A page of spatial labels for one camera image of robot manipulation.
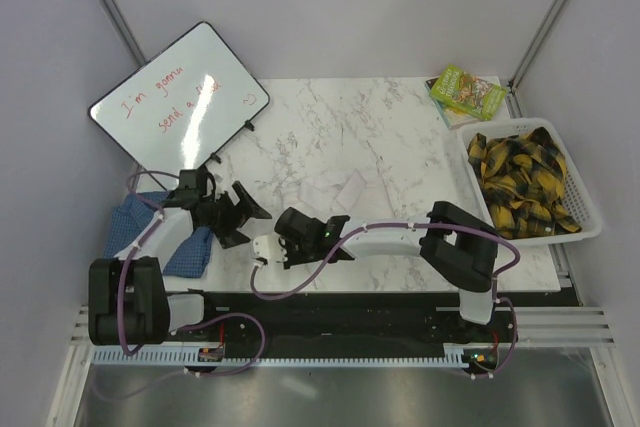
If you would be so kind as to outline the white long sleeve shirt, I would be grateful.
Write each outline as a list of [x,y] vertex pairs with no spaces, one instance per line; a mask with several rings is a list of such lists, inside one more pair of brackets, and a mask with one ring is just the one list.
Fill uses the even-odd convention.
[[393,213],[386,186],[377,170],[328,171],[307,177],[297,187],[297,199],[318,213],[348,213],[383,217]]

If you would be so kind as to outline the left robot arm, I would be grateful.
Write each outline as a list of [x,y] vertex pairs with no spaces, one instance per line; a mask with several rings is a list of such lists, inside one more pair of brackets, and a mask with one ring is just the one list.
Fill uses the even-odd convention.
[[231,193],[218,194],[206,167],[183,170],[175,178],[178,185],[165,199],[142,201],[154,211],[142,231],[89,268],[88,333],[95,345],[118,345],[132,356],[182,329],[198,340],[218,332],[220,318],[205,307],[203,294],[168,293],[165,271],[179,250],[211,253],[210,245],[195,245],[196,235],[216,240],[224,249],[234,248],[249,243],[240,231],[248,220],[271,215],[240,182],[233,183]]

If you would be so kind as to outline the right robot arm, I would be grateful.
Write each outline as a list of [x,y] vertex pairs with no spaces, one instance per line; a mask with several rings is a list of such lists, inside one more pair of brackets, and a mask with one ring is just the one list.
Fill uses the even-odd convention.
[[366,257],[424,260],[458,289],[458,328],[467,339],[483,339],[494,328],[493,271],[497,232],[447,201],[423,217],[368,223],[349,215],[323,222],[290,207],[275,224],[284,242],[286,269],[316,261],[336,263]]

